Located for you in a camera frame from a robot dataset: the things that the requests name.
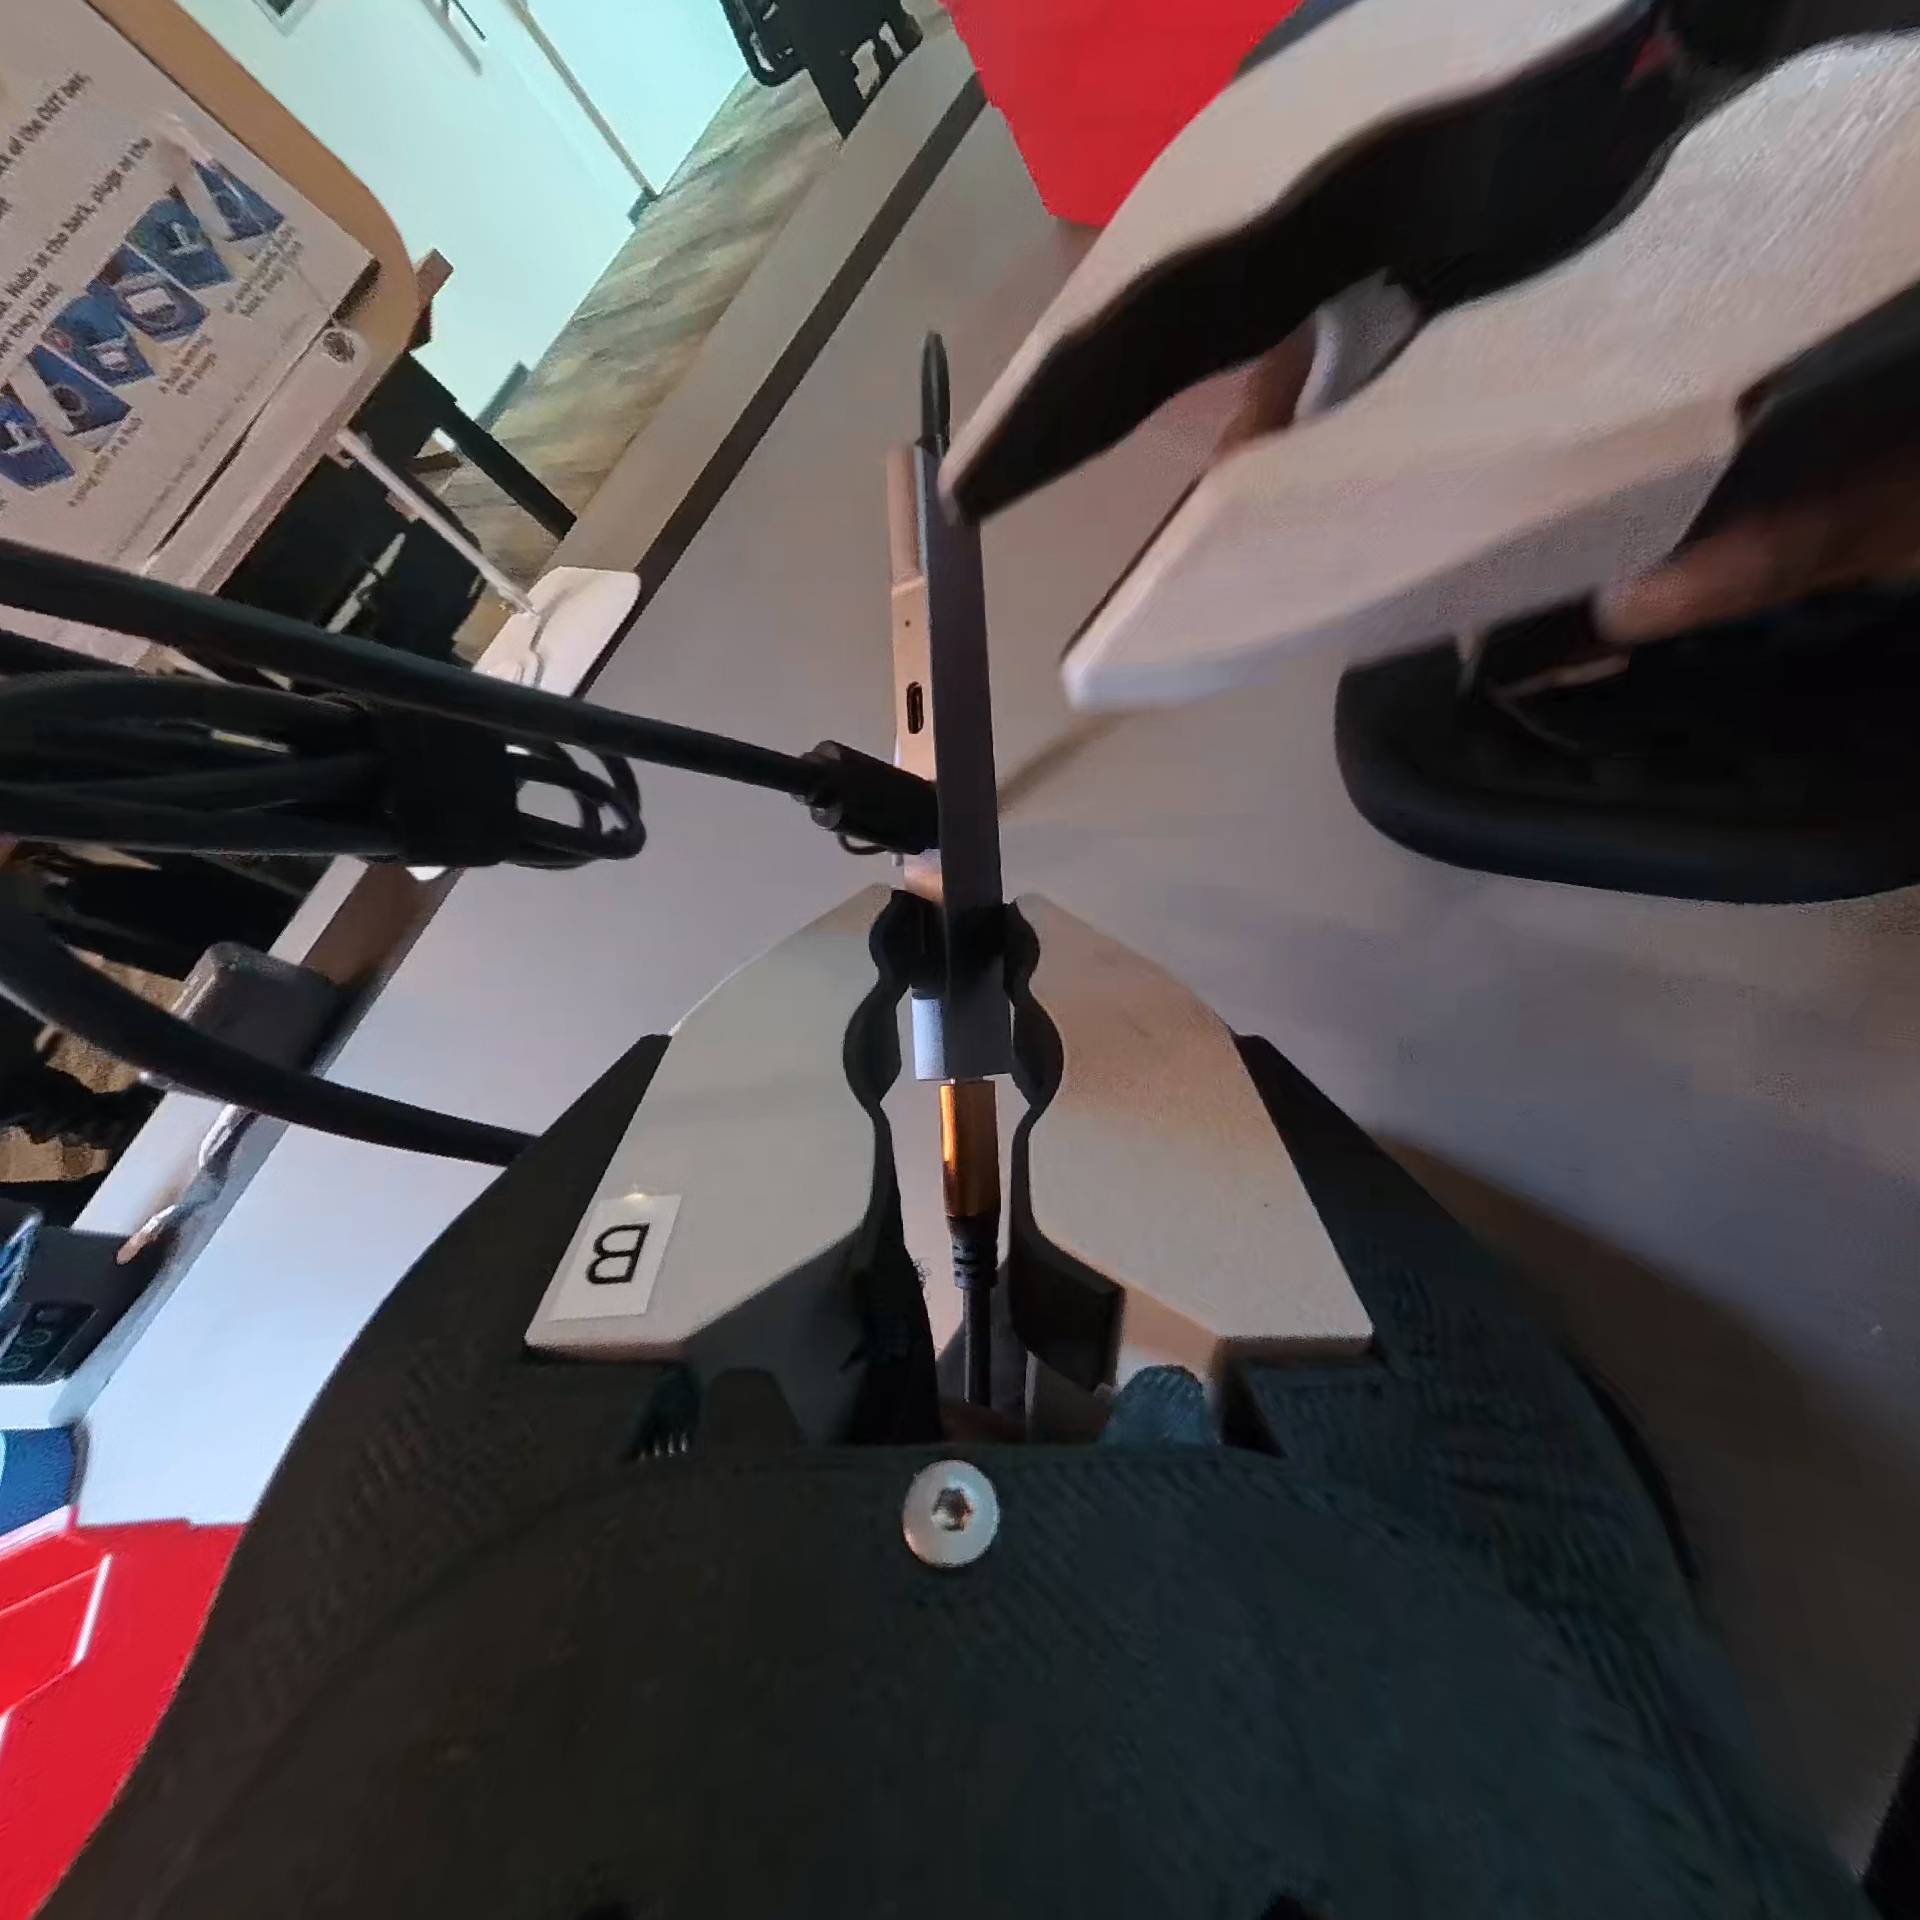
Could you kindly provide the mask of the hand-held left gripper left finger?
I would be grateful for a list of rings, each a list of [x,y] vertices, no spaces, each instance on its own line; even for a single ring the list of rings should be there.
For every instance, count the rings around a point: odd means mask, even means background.
[[[768,1374],[813,1444],[893,1444],[933,1398],[881,1102],[905,901],[872,884],[666,1037],[522,1335],[565,1360]]]

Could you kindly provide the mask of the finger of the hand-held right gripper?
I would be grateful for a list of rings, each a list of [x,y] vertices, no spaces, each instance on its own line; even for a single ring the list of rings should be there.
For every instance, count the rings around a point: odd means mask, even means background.
[[[1308,4],[1172,136],[944,454],[983,520],[1322,303],[1590,229],[1656,4]]]
[[[1295,653],[1404,653],[1629,580],[1688,539],[1741,398],[1916,280],[1916,38],[1822,43],[1688,131],[1581,253],[1205,470],[1062,691],[1191,703]]]

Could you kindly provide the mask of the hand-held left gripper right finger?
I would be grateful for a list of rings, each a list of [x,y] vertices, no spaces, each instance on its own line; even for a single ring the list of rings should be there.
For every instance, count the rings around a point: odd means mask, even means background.
[[[1092,1437],[1157,1368],[1221,1412],[1257,1371],[1369,1357],[1375,1324],[1223,1014],[1045,896],[1006,938],[1026,1436]]]

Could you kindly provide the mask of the red plastic bin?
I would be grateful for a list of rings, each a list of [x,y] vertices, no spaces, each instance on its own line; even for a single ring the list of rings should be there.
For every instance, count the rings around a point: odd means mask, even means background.
[[[948,2],[980,87],[1060,222],[1103,227],[1295,2]]]

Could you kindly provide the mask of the slim grey usb hub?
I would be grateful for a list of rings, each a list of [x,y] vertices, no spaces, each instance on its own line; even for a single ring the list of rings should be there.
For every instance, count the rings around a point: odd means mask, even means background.
[[[940,803],[940,845],[898,859],[901,888],[924,901],[909,1002],[924,1083],[1012,1070],[985,566],[978,530],[944,503],[948,435],[948,356],[929,332],[918,435],[884,466],[895,766],[929,782]]]

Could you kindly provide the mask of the black mesh pad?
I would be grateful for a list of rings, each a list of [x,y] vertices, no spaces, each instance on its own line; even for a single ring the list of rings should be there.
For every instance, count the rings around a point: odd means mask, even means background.
[[[1348,799],[1469,874],[1722,906],[1918,882],[1918,597],[1865,587],[1610,645],[1584,605],[1348,667]]]

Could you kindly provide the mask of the grey plastic block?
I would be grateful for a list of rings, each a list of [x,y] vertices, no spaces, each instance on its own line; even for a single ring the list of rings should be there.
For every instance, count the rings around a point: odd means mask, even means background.
[[[278,1067],[308,1067],[345,1014],[346,992],[322,972],[244,943],[212,943],[188,972],[170,1014]]]

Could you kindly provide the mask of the white plastic block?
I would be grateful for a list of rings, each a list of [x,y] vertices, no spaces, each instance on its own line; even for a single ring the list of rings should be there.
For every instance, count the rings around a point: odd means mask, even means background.
[[[503,619],[471,670],[518,687],[574,698],[631,624],[637,604],[639,575],[631,568],[553,566]]]

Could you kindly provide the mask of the red white printed box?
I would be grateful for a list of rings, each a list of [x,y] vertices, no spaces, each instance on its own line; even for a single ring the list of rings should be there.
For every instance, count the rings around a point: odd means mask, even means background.
[[[34,1916],[164,1714],[242,1539],[182,1519],[1,1541],[1,1916]]]

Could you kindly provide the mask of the black metal frame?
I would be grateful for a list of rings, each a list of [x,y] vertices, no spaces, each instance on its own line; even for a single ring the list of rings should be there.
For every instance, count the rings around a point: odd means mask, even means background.
[[[762,88],[806,77],[840,136],[856,127],[870,100],[856,77],[856,54],[872,54],[881,88],[924,43],[918,21],[901,2],[722,2],[719,8],[749,77]]]

